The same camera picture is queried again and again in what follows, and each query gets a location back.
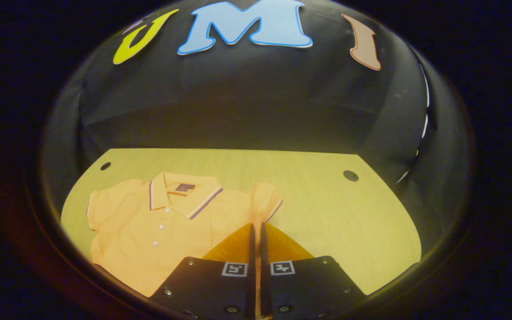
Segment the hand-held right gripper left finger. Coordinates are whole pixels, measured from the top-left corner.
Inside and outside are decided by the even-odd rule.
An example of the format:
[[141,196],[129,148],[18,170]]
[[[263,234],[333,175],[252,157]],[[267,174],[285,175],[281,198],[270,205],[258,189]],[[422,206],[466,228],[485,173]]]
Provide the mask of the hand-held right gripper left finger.
[[205,257],[183,258],[151,300],[181,320],[252,320],[255,251],[254,226],[244,225]]

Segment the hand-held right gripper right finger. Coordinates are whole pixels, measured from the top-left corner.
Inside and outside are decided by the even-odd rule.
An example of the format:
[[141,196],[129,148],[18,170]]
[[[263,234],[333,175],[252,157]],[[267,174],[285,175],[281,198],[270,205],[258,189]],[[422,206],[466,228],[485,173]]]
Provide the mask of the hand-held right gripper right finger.
[[261,310],[273,320],[333,320],[367,296],[331,256],[311,255],[269,223],[261,225]]

